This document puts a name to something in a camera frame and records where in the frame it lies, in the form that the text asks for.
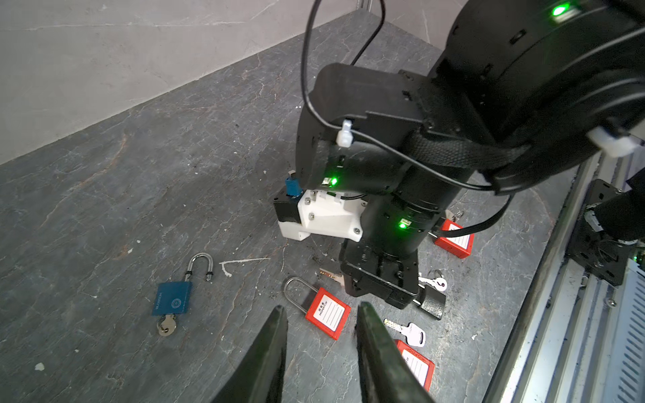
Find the label on lockout tag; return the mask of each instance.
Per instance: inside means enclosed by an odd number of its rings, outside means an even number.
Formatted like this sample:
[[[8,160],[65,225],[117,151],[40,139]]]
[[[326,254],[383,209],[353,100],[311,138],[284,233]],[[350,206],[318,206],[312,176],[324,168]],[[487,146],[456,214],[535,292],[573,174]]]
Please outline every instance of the label on lockout tag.
[[[338,323],[340,323],[343,313],[345,313],[345,307],[341,306],[338,302],[329,298],[327,295],[323,295],[316,308],[316,312],[313,314],[313,317],[320,321],[332,331],[336,331],[338,328]]]
[[[421,386],[424,386],[426,383],[426,377],[428,376],[429,366],[412,355],[408,350],[403,350],[401,352],[401,356],[408,365],[408,368],[410,368],[410,371],[414,374],[414,377],[419,381]]]
[[[450,224],[448,227],[448,231],[452,230],[460,230],[461,228],[454,225]],[[448,238],[450,242],[456,243],[457,245],[461,246],[464,249],[468,249],[468,241],[470,241],[470,235],[464,235],[463,237],[457,237],[457,238]]]

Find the padlock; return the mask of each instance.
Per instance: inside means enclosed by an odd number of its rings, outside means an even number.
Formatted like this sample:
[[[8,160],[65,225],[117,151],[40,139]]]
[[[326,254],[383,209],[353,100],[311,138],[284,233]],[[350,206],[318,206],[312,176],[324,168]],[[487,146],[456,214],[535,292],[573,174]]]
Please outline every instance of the padlock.
[[[300,304],[289,297],[289,294],[287,294],[286,290],[291,281],[299,281],[316,292],[316,297],[313,299],[313,303],[309,307],[309,310],[304,309]],[[284,284],[283,292],[289,302],[296,305],[298,309],[304,312],[307,320],[325,332],[332,339],[338,340],[341,336],[342,328],[345,326],[345,322],[347,322],[347,318],[350,316],[350,312],[352,310],[349,305],[334,297],[329,291],[322,287],[317,290],[300,277],[292,277],[288,279]]]
[[[175,315],[188,311],[188,299],[193,285],[190,277],[193,275],[193,263],[199,257],[205,257],[208,260],[206,280],[210,281],[213,277],[213,258],[208,253],[202,252],[190,259],[183,281],[163,282],[157,288],[157,298],[155,299],[152,316],[162,316],[157,324],[159,334],[162,336],[167,336],[174,330],[174,327],[169,326],[167,323],[163,324],[165,323],[164,321],[174,321]]]
[[[445,220],[441,225],[442,231],[460,230],[462,228],[461,225],[451,220]],[[469,257],[473,250],[473,237],[473,234],[456,238],[439,237],[435,239],[435,245],[463,259]]]
[[[401,340],[396,340],[396,345],[414,377],[429,392],[432,374],[435,373],[435,363],[423,357],[418,351]]]

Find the black cable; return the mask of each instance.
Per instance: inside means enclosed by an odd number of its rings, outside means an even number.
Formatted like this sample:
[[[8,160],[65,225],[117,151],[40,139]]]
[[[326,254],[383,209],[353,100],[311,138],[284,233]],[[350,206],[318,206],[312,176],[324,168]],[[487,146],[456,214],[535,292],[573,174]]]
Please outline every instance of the black cable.
[[[311,39],[312,39],[313,20],[316,17],[316,13],[318,12],[318,7],[320,7],[321,1],[322,0],[313,1],[312,11],[309,13],[309,19],[307,20],[307,26],[304,31],[303,56],[302,56],[301,65],[300,65],[300,87],[303,92],[304,105],[309,111],[309,113],[311,113],[313,117],[317,121],[319,121],[323,126],[334,130],[340,130],[341,129],[340,126],[336,126],[335,124],[329,123],[328,121],[323,119],[322,116],[318,114],[316,109],[313,107],[312,100],[309,98],[309,91],[307,90],[307,58],[309,54],[309,42],[311,42]],[[445,183],[458,186],[464,189],[481,190],[485,192],[494,190],[492,185],[480,185],[480,184],[461,182],[461,181],[458,181],[457,179],[453,179],[451,177],[445,176],[443,173],[439,173],[433,170],[432,168],[423,165],[419,161],[411,157],[408,157],[407,155],[403,154],[399,150],[396,150],[388,146],[387,144],[375,139],[370,135],[361,133],[358,130],[354,130],[354,129],[351,129],[351,132],[352,134],[354,134],[354,136],[360,137],[364,140],[374,143],[377,146],[381,147],[383,150],[386,150],[387,152],[394,154],[405,161],[408,161],[410,164],[416,166],[417,168],[428,172],[430,175],[433,175],[435,178],[439,179],[440,181],[444,181]]]
[[[342,200],[356,200],[356,199],[362,199],[367,195],[358,195],[358,196],[341,196]]]
[[[370,45],[370,43],[372,43],[372,41],[374,40],[376,35],[379,33],[379,31],[383,27],[384,23],[385,23],[385,0],[381,0],[381,22],[376,27],[376,30],[374,30],[374,33],[372,34],[372,36],[370,36],[370,38],[367,40],[367,42],[365,42],[365,44],[363,45],[361,50],[359,50],[359,53],[356,55],[356,57],[354,57],[354,60],[352,60],[352,62],[350,63],[352,66],[356,64],[356,62],[361,57],[362,53],[365,52],[365,49],[367,49],[367,47]]]
[[[513,197],[515,195],[510,195],[508,196],[508,200],[506,201],[506,204],[497,212],[495,215],[490,217],[488,220],[484,222],[480,222],[479,224],[471,225],[470,227],[464,227],[459,230],[452,230],[452,231],[444,231],[444,230],[435,230],[432,231],[431,234],[435,235],[437,237],[446,237],[446,238],[456,238],[456,237],[465,237],[466,235],[470,235],[475,232],[481,232],[483,230],[487,230],[488,228],[491,228],[499,219],[504,215],[504,212],[506,212],[506,209],[508,208],[508,205],[511,204],[511,201],[513,200]]]

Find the white key head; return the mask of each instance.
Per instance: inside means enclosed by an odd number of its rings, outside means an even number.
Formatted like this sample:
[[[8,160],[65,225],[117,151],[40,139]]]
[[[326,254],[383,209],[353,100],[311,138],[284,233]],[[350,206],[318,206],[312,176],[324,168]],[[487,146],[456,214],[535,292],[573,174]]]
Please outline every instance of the white key head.
[[[426,332],[414,323],[410,323],[407,328],[403,328],[401,334],[406,337],[406,342],[410,346],[423,347],[426,345]]]
[[[448,288],[448,282],[443,277],[437,277],[434,279],[434,284],[432,285],[441,293],[446,291],[446,288]]]

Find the blue connector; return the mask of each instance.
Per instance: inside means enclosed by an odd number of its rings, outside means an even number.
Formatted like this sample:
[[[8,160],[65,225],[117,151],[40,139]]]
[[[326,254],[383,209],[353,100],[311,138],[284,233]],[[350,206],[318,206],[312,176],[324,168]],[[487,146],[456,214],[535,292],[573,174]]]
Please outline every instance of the blue connector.
[[[300,187],[297,179],[287,178],[284,180],[286,185],[286,194],[291,197],[300,196],[303,194],[303,189]]]

